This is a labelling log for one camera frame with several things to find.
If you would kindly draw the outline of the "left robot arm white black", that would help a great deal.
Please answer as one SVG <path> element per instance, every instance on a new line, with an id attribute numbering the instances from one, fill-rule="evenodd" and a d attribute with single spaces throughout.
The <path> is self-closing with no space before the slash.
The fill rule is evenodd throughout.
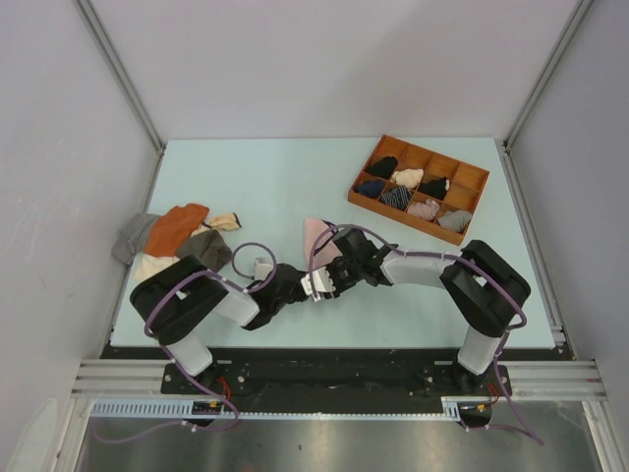
<path id="1" fill-rule="evenodd" d="M 217 370 L 208 347 L 195 334 L 209 315 L 255 330 L 286 306 L 309 299 L 302 279 L 306 273 L 279 264 L 266 278 L 240 288 L 187 256 L 141 282 L 131 293 L 130 303 L 144 321 L 144 333 L 164 347 L 168 357 L 183 371 L 184 383 L 204 393 L 217 381 Z"/>

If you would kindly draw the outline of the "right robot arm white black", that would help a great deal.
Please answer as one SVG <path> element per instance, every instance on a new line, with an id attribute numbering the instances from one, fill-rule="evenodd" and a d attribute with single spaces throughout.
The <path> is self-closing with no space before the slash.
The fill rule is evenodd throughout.
<path id="1" fill-rule="evenodd" d="M 309 272 L 316 298 L 337 298 L 358 282 L 371 286 L 421 285 L 445 290 L 468 324 L 450 378 L 455 390 L 476 394 L 511 331 L 523 328 L 530 284 L 487 243 L 474 240 L 459 253 L 376 245 L 350 225 L 314 243 Z"/>

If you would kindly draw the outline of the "pink underwear navy trim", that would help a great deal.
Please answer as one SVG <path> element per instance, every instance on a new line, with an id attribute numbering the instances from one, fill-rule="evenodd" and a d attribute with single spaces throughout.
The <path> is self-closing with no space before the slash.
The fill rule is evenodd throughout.
<path id="1" fill-rule="evenodd" d="M 304 221 L 304 253 L 307 267 L 318 269 L 326 266 L 342 253 L 333 242 L 338 232 L 334 224 L 308 217 Z"/>

